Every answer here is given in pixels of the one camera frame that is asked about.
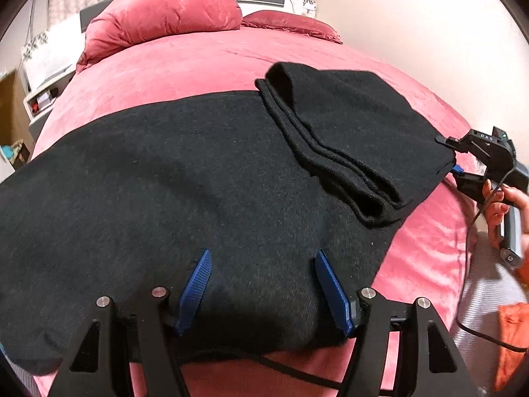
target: bed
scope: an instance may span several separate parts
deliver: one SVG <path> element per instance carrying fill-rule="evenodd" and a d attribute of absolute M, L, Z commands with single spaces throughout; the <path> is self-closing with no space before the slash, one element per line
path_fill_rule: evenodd
<path fill-rule="evenodd" d="M 469 124 L 433 92 L 377 59 L 345 45 L 290 31 L 241 27 L 235 30 L 170 35 L 120 50 L 83 67 L 57 99 L 35 146 L 34 157 L 67 133 L 97 118 L 134 106 L 209 92 L 254 90 L 278 61 L 318 69 L 371 71 L 402 94 L 444 136 L 464 135 Z M 475 171 L 475 161 L 458 163 Z M 450 327 L 461 291 L 465 234 L 473 202 L 458 194 L 446 176 L 397 232 L 373 288 L 385 297 L 412 302 L 429 298 Z M 353 342 L 341 347 L 275 353 L 269 357 L 328 379 L 340 381 Z M 383 388 L 392 388 L 398 338 L 390 337 Z M 141 366 L 132 365 L 137 396 L 145 394 Z M 247 361 L 190 364 L 183 368 L 192 396 L 332 396 L 335 391 L 306 384 Z M 36 377 L 47 395 L 53 374 Z"/>

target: black cable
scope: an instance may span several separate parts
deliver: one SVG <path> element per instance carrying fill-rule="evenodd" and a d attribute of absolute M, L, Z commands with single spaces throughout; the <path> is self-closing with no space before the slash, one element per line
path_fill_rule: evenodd
<path fill-rule="evenodd" d="M 464 278 L 463 278 L 463 288 L 461 290 L 461 293 L 459 294 L 458 311 L 456 312 L 456 324 L 458 325 L 459 328 L 461 328 L 461 330 L 466 331 L 469 334 L 475 335 L 476 337 L 479 337 L 481 339 L 485 339 L 485 340 L 487 340 L 489 342 L 495 343 L 498 346 L 502 346 L 503 348 L 506 348 L 506 349 L 508 349 L 510 351 L 518 352 L 518 353 L 524 353 L 524 352 L 527 351 L 527 348 L 520 348 L 518 346 L 513 346 L 512 344 L 508 344 L 506 342 L 503 342 L 503 341 L 501 341 L 499 339 L 496 339 L 495 337 L 492 337 L 491 335 L 484 334 L 484 333 L 482 333 L 480 331 L 472 330 L 472 328 L 468 328 L 467 326 L 462 324 L 461 321 L 459 320 L 459 306 L 461 304 L 461 299 L 463 298 L 463 291 L 465 290 L 465 285 L 467 283 L 468 272 L 469 272 L 469 264 L 470 264 L 469 252 L 468 252 L 468 241 L 469 241 L 469 237 L 470 237 L 470 231 L 471 231 L 473 225 L 475 224 L 475 221 L 478 220 L 478 217 L 483 213 L 483 211 L 486 209 L 486 207 L 492 202 L 496 192 L 498 192 L 499 188 L 501 187 L 501 185 L 503 184 L 505 179 L 507 179 L 507 177 L 515 170 L 515 168 L 516 168 L 516 161 L 514 160 L 511 170 L 509 170 L 507 173 L 505 173 L 505 175 L 503 176 L 502 180 L 499 182 L 499 184 L 496 186 L 496 188 L 494 188 L 494 190 L 493 190 L 492 194 L 490 194 L 489 198 L 487 200 L 485 200 L 483 205 L 479 208 L 478 213 L 474 216 L 474 219 L 472 220 L 472 222 L 469 224 L 469 226 L 467 228 L 467 236 L 465 237 L 465 275 L 464 275 Z"/>
<path fill-rule="evenodd" d="M 310 373 L 302 372 L 301 370 L 294 369 L 293 367 L 289 367 L 285 364 L 278 363 L 277 361 L 272 361 L 270 358 L 266 358 L 262 355 L 247 353 L 245 351 L 242 351 L 240 349 L 235 349 L 235 348 L 219 347 L 219 348 L 214 348 L 214 349 L 203 349 L 203 350 L 196 351 L 193 354 L 188 355 L 186 357 L 179 357 L 178 362 L 179 364 L 187 364 L 187 363 L 196 361 L 197 359 L 200 359 L 201 357 L 204 357 L 206 355 L 211 355 L 211 354 L 222 354 L 222 355 L 229 355 L 229 356 L 237 357 L 237 358 L 250 359 L 256 363 L 259 363 L 265 367 L 268 367 L 269 369 L 275 370 L 276 372 L 282 373 L 292 378 L 303 380 L 304 382 L 308 382 L 314 385 L 331 388 L 333 390 L 339 390 L 342 385 L 341 382 L 336 382 L 335 380 L 325 379 L 320 376 L 311 375 Z M 393 391 L 392 390 L 380 390 L 380 395 L 391 397 L 393 395 Z"/>

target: folded black sleeve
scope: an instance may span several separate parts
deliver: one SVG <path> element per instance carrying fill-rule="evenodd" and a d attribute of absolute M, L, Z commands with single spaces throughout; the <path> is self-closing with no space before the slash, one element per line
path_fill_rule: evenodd
<path fill-rule="evenodd" d="M 212 276 L 172 343 L 180 354 L 342 341 L 316 252 L 371 284 L 454 154 L 372 73 L 281 63 L 256 84 L 107 115 L 0 184 L 0 341 L 13 362 L 51 372 L 98 297 L 171 288 L 204 248 Z"/>

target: human hand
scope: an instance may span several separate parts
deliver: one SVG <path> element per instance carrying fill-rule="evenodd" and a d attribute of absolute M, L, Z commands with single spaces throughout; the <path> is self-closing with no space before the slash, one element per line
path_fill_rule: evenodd
<path fill-rule="evenodd" d="M 483 185 L 482 193 L 485 200 L 488 200 L 494 189 L 490 180 L 487 180 Z M 502 185 L 501 191 L 496 191 L 494 197 L 489 200 L 490 203 L 485 208 L 485 219 L 487 220 L 487 227 L 489 232 L 490 244 L 494 248 L 499 249 L 499 238 L 496 227 L 502 222 L 503 217 L 509 211 L 510 206 L 501 203 L 503 199 L 512 202 L 518 209 L 522 217 L 522 250 L 529 253 L 529 196 L 517 188 L 512 188 L 507 185 Z"/>

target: beige wall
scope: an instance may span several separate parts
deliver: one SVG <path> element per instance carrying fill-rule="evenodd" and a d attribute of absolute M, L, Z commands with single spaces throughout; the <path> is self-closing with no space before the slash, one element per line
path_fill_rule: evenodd
<path fill-rule="evenodd" d="M 0 72 L 17 68 L 20 63 L 20 50 L 25 44 L 31 12 L 28 0 L 9 26 L 0 41 Z M 36 0 L 33 15 L 33 35 L 42 33 L 47 27 L 48 0 Z"/>
<path fill-rule="evenodd" d="M 529 44 L 499 0 L 316 0 L 346 44 L 409 74 L 529 165 Z"/>

